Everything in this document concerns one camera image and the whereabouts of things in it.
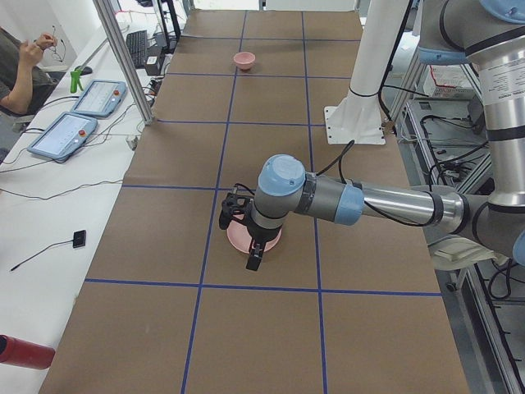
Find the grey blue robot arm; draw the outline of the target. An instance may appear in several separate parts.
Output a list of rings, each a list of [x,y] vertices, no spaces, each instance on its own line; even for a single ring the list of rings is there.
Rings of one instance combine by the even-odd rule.
[[[438,226],[517,263],[524,260],[524,4],[426,1],[420,60],[477,66],[495,189],[487,197],[451,190],[411,191],[306,172],[290,155],[263,165],[247,221],[248,268],[262,260],[288,213],[343,225],[362,215],[412,227]]]

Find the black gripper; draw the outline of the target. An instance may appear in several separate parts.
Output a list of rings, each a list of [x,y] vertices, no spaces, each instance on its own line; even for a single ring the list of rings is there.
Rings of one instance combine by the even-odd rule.
[[[247,228],[251,241],[249,243],[249,257],[246,268],[258,271],[263,260],[264,245],[279,235],[283,218],[269,218],[260,213],[254,204],[250,204],[244,215],[244,225]]]

